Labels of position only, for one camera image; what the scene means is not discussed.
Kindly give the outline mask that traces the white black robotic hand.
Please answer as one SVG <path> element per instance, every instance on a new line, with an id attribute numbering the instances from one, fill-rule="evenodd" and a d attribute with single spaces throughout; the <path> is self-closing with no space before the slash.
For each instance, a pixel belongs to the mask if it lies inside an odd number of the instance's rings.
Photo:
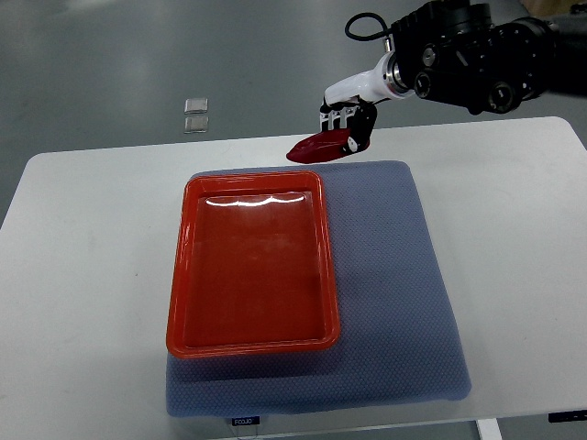
<path id="1" fill-rule="evenodd" d="M 342 156 L 365 150 L 377 118 L 380 102 L 403 99 L 411 92 L 404 87 L 396 54 L 390 51 L 376 66 L 329 86 L 319 109 L 322 132 L 348 130 L 336 143 Z"/>

